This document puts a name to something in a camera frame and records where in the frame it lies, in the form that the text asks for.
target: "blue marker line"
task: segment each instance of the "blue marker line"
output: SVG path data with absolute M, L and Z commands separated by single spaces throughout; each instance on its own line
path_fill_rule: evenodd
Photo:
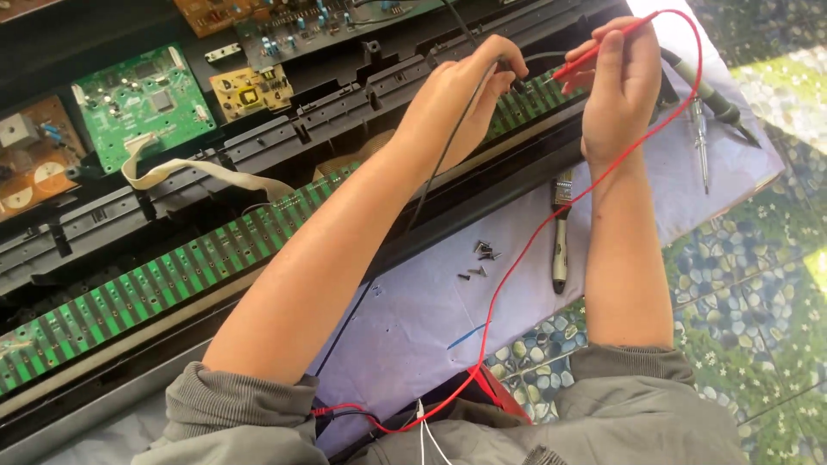
M 464 341 L 464 340 L 466 340 L 466 339 L 470 338 L 470 337 L 471 337 L 471 335 L 472 335 L 473 333 L 476 333 L 477 331 L 479 331 L 479 330 L 483 329 L 484 327 L 485 327 L 485 323 L 483 323 L 483 324 L 481 324 L 480 326 L 477 326 L 476 328 L 472 329 L 471 331 L 469 331 L 469 332 L 468 332 L 468 334 L 466 334 L 465 336 L 462 336 L 461 338 L 459 338 L 459 339 L 457 339 L 456 341 L 454 341 L 453 343 L 451 343 L 451 345 L 450 345 L 450 346 L 448 346 L 448 349 L 447 349 L 447 350 L 451 350 L 451 349 L 453 349 L 454 347 L 456 347 L 457 345 L 459 345 L 459 343 L 461 343 L 462 341 Z

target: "person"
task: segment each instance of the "person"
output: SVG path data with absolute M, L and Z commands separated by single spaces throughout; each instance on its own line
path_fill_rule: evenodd
M 624 37 L 618 29 L 631 21 L 614 19 L 566 55 L 572 61 L 602 43 L 590 69 L 564 86 L 591 88 L 581 149 L 592 179 L 644 134 L 660 88 L 654 29 L 646 25 Z M 514 71 L 496 72 L 498 57 Z M 479 145 L 497 98 L 515 74 L 527 73 L 519 48 L 498 36 L 472 56 L 437 67 L 387 146 L 290 239 L 219 329 L 203 362 L 191 363 L 169 387 L 163 437 L 133 463 L 328 463 L 314 447 L 310 414 L 318 380 L 305 371 L 391 224 L 434 170 L 480 78 L 487 75 L 484 91 L 441 171 Z M 560 421 L 508 428 L 430 421 L 434 441 L 453 463 L 743 463 L 732 417 L 700 399 L 689 363 L 672 348 L 671 302 L 641 149 L 595 188 L 591 202 L 590 346 L 571 355 L 576 382 L 557 394 Z M 290 357 L 262 356 L 268 353 Z M 490 410 L 480 409 L 502 415 Z M 430 446 L 420 456 L 420 428 L 385 435 L 346 462 L 445 463 Z

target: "hand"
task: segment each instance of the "hand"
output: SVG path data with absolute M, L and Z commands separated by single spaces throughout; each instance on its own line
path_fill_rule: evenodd
M 458 63 L 442 63 L 431 73 L 408 107 L 389 143 L 389 146 L 394 147 L 391 150 L 421 156 L 423 166 L 426 166 L 426 176 L 430 176 L 474 90 L 480 80 L 485 78 L 453 138 L 439 172 L 449 170 L 463 161 L 482 142 L 488 132 L 497 99 L 508 91 L 514 80 L 512 71 L 496 72 L 498 57 L 509 62 L 519 76 L 528 74 L 519 48 L 500 36 L 489 37 L 473 55 Z
M 661 51 L 652 24 L 644 24 L 629 37 L 618 31 L 637 20 L 615 18 L 595 29 L 592 40 L 566 54 L 571 62 L 600 43 L 596 63 L 571 75 L 563 86 L 563 93 L 591 88 L 583 112 L 581 149 L 593 175 L 602 175 L 643 136 L 660 92 Z

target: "tiled floor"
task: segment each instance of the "tiled floor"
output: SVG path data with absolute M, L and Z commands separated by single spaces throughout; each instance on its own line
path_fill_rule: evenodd
M 676 347 L 751 463 L 827 463 L 827 0 L 690 0 L 787 170 L 663 249 Z M 488 366 L 535 422 L 557 419 L 587 343 L 578 300 Z

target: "forearm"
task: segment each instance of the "forearm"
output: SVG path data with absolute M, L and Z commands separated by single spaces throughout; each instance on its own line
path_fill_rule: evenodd
M 214 371 L 298 382 L 435 163 L 392 146 L 371 157 L 266 267 L 218 331 L 204 364 Z M 261 363 L 279 353 L 289 356 Z
M 595 167 L 592 179 L 603 171 Z M 594 343 L 672 347 L 672 305 L 640 149 L 592 193 L 586 305 Z

